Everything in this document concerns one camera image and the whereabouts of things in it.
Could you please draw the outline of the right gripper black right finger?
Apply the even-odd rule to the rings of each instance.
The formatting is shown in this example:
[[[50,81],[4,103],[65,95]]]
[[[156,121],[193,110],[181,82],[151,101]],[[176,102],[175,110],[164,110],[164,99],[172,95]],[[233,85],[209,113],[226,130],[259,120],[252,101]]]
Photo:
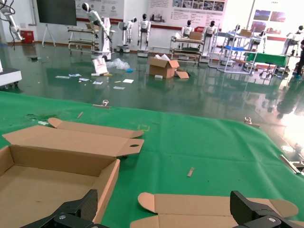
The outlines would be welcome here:
[[[230,193],[230,213],[238,228],[300,228],[271,209],[268,205],[252,202],[239,191]]]

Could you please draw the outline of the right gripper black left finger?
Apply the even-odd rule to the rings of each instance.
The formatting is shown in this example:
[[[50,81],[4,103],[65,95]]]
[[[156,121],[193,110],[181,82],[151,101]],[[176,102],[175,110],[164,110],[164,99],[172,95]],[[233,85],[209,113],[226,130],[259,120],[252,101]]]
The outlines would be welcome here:
[[[64,202],[51,215],[25,225],[25,228],[100,228],[93,222],[97,213],[98,192],[91,189],[81,199]]]

